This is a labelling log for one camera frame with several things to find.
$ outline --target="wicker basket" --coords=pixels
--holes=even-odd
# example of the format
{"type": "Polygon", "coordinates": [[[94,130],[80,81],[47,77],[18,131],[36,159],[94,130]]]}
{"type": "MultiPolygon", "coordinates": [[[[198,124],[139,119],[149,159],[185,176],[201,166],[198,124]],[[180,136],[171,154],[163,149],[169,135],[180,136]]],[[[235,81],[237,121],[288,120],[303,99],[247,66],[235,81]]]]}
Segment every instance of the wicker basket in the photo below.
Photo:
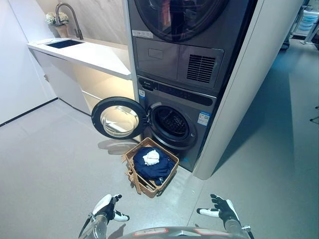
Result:
{"type": "Polygon", "coordinates": [[[159,144],[154,142],[151,138],[145,138],[141,143],[139,143],[137,146],[132,148],[130,151],[125,153],[123,155],[123,162],[127,161],[128,163],[128,171],[126,174],[129,177],[129,180],[135,184],[136,190],[139,194],[142,192],[145,193],[147,196],[150,198],[153,198],[155,195],[160,195],[164,188],[167,186],[168,182],[171,180],[173,175],[176,173],[179,159],[173,155],[171,152],[167,151],[163,147],[161,147],[159,144]],[[171,161],[175,162],[175,165],[173,169],[170,172],[170,175],[165,179],[162,185],[157,186],[154,181],[152,180],[145,180],[143,177],[141,177],[134,168],[134,162],[133,162],[133,157],[134,155],[139,151],[140,148],[142,147],[157,147],[160,150],[162,150],[169,158],[171,161]]]}

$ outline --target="white cloth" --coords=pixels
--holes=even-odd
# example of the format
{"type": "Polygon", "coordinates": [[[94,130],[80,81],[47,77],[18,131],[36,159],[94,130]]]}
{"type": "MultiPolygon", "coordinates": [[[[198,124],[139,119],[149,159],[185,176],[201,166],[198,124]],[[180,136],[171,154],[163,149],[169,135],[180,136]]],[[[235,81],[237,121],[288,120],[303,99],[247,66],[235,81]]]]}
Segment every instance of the white cloth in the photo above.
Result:
{"type": "Polygon", "coordinates": [[[160,161],[160,155],[159,153],[156,152],[156,150],[152,150],[148,154],[143,156],[144,162],[147,166],[151,166],[154,164],[159,163],[160,161]]]}

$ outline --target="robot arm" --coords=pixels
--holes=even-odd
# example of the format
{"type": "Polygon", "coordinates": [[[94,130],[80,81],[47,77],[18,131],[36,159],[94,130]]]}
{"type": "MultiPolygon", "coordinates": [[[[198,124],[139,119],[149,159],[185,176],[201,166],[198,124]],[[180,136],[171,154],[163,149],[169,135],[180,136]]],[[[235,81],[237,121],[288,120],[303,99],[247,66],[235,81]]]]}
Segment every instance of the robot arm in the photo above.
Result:
{"type": "Polygon", "coordinates": [[[247,231],[251,239],[254,238],[250,232],[250,226],[241,226],[234,205],[229,199],[224,200],[215,194],[211,194],[210,196],[215,208],[198,208],[197,213],[209,217],[220,218],[223,220],[226,231],[235,235],[236,238],[246,238],[246,235],[243,231],[247,231]]]}
{"type": "Polygon", "coordinates": [[[105,239],[106,227],[110,220],[114,219],[118,222],[128,221],[130,219],[129,216],[114,209],[115,203],[121,197],[122,195],[115,195],[112,197],[111,194],[108,194],[102,198],[86,220],[79,235],[79,239],[105,239]],[[90,221],[92,221],[92,224],[89,226],[88,230],[83,233],[90,221]]]}

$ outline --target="potted plant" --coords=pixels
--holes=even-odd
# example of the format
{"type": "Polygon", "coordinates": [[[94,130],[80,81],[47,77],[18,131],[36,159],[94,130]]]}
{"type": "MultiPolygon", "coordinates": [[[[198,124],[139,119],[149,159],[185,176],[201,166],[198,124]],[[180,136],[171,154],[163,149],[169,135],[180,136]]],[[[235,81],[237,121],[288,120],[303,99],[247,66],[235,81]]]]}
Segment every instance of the potted plant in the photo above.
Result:
{"type": "Polygon", "coordinates": [[[66,24],[69,23],[69,18],[67,14],[63,12],[59,12],[60,22],[61,24],[56,23],[56,14],[54,12],[48,12],[45,15],[45,21],[55,27],[57,32],[59,33],[60,37],[68,37],[67,26],[66,24]]]}

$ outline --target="vase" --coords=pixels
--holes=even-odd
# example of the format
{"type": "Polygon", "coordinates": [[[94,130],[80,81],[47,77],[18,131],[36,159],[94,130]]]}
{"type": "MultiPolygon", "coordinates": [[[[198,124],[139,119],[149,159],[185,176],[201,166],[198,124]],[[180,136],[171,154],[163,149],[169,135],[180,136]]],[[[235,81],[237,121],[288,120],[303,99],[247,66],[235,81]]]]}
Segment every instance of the vase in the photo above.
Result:
{"type": "Polygon", "coordinates": [[[61,26],[55,26],[55,29],[59,33],[60,37],[68,37],[67,26],[65,24],[61,26]]]}

